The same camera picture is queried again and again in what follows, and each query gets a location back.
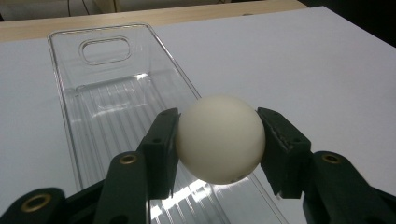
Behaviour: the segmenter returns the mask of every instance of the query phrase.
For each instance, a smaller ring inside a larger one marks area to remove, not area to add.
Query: clear plastic tray
[[[136,150],[161,111],[199,98],[144,23],[49,35],[79,189],[106,177],[111,159]],[[255,175],[209,185],[177,167],[174,197],[151,201],[153,223],[286,223]]]

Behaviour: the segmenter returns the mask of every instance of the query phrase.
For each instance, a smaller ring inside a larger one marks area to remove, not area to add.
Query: brass screw insert
[[[37,194],[36,196],[33,196],[32,198],[26,200],[22,204],[21,210],[25,213],[37,211],[46,206],[47,203],[50,202],[50,199],[51,196],[48,193]]]
[[[124,164],[124,165],[131,164],[136,161],[137,161],[136,155],[126,155],[126,156],[121,157],[121,159],[120,159],[120,163]]]
[[[334,154],[324,154],[322,156],[322,159],[328,163],[332,163],[332,164],[339,164],[341,163],[341,159],[334,155]]]

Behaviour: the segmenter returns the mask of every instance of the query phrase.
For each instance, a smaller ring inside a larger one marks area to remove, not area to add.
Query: tray handle cutout
[[[79,45],[79,55],[89,65],[125,61],[131,54],[131,44],[125,36],[89,39]]]

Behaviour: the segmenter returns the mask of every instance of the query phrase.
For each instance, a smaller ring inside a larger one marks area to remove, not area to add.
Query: white tabletop
[[[396,49],[324,7],[155,27],[202,96],[274,109],[396,195]],[[0,44],[0,213],[36,188],[76,191],[45,39]],[[256,174],[271,192],[260,169]],[[302,201],[274,200],[289,223]]]

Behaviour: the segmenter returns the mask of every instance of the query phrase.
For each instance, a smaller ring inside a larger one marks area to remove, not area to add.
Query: white ball
[[[215,95],[181,114],[176,147],[193,175],[212,184],[230,184],[260,163],[265,133],[259,115],[247,103]]]

